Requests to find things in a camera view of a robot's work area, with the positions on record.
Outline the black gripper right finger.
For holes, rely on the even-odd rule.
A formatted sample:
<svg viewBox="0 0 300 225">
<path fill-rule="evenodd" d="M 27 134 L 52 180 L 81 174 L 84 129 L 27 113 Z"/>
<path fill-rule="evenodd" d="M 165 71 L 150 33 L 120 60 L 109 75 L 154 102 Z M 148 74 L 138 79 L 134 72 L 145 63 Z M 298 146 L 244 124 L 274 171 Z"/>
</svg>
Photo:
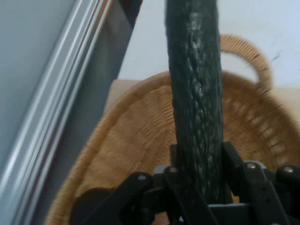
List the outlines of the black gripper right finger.
<svg viewBox="0 0 300 225">
<path fill-rule="evenodd" d="M 234 196 L 245 203 L 256 225 L 300 223 L 300 168 L 284 165 L 271 172 L 259 162 L 244 161 L 230 142 L 222 144 L 223 175 Z"/>
</svg>

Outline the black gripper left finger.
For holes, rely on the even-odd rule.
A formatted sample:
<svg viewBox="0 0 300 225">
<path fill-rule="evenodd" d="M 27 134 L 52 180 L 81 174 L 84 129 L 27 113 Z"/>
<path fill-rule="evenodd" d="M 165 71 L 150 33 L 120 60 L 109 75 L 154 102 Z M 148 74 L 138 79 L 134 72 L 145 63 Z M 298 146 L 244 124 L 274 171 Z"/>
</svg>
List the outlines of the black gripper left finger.
<svg viewBox="0 0 300 225">
<path fill-rule="evenodd" d="M 165 212 L 171 225 L 216 225 L 208 204 L 177 167 L 179 147 L 170 146 L 171 165 L 161 173 L 135 172 L 112 194 L 112 225 L 151 225 Z"/>
</svg>

